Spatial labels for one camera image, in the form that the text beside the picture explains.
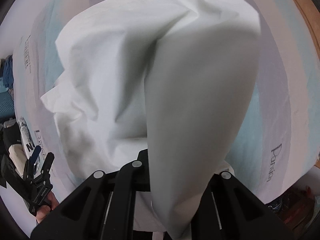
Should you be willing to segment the person's left hand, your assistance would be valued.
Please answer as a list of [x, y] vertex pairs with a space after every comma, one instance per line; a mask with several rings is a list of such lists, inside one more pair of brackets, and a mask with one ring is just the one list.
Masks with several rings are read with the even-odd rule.
[[36, 221], [38, 224], [41, 223], [50, 214], [50, 212], [59, 205], [59, 202], [52, 191], [48, 193], [47, 199], [49, 202], [49, 206], [43, 205], [37, 211]]

